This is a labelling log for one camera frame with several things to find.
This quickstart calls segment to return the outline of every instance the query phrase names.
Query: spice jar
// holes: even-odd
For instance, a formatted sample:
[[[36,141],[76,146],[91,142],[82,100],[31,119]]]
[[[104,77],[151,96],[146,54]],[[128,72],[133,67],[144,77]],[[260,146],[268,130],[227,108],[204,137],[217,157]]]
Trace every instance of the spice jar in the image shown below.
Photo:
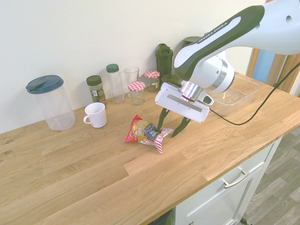
[[[88,84],[93,102],[101,102],[106,105],[107,101],[105,98],[101,77],[98,75],[89,76],[86,78],[86,83]]]
[[[158,72],[156,70],[151,70],[151,71],[144,73],[144,76],[147,78],[147,90],[148,91],[159,90],[160,72]]]
[[[141,81],[134,81],[128,85],[129,97],[133,105],[141,105],[145,101],[145,84]]]

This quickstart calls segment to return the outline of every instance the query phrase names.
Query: blue lid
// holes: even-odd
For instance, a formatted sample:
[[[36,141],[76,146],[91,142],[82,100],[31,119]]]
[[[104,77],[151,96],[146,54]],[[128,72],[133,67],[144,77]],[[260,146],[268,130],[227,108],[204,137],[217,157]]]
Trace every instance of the blue lid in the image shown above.
[[[26,89],[31,94],[42,94],[59,88],[63,83],[64,80],[61,77],[57,75],[47,75],[30,81]]]

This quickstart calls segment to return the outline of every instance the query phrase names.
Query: clear plastic tray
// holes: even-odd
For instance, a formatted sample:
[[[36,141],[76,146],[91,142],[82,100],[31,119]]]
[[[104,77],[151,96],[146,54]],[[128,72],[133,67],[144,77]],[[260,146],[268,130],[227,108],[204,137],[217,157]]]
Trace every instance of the clear plastic tray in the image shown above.
[[[221,116],[229,116],[253,101],[252,95],[260,89],[260,85],[246,80],[240,76],[235,76],[231,87],[220,94],[207,93],[214,99],[214,104],[210,106]]]

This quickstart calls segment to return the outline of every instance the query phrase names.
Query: black cable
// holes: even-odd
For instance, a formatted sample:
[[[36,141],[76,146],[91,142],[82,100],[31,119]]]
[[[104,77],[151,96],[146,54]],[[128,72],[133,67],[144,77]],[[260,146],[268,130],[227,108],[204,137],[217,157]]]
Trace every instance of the black cable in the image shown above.
[[[286,80],[286,78],[298,67],[300,66],[300,62],[293,68],[291,69],[290,72],[288,72],[288,74],[279,82],[276,84],[276,86],[274,87],[274,89],[269,93],[269,95],[266,97],[266,99],[262,102],[262,104],[258,107],[258,109],[256,110],[256,112],[250,117],[250,119],[248,119],[247,121],[243,122],[243,123],[233,123],[227,119],[225,119],[223,116],[219,115],[218,113],[216,113],[215,111],[213,111],[212,109],[210,109],[213,113],[215,113],[217,116],[219,116],[220,118],[226,120],[227,122],[233,124],[233,125],[244,125],[245,123],[248,123],[250,120],[252,120],[255,115],[258,113],[258,111],[261,109],[261,107],[266,103],[266,101],[268,100],[268,98],[271,96],[271,94],[282,84],[283,81]]]

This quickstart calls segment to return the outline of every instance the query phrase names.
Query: red snack bag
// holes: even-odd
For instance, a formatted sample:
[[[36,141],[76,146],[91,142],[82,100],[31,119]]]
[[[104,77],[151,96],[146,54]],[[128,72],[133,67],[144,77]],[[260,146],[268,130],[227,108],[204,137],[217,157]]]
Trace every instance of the red snack bag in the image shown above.
[[[146,145],[154,145],[160,153],[162,150],[162,141],[165,136],[172,133],[173,129],[161,129],[157,131],[157,126],[147,120],[143,120],[136,115],[131,123],[130,130],[124,142],[139,142]]]

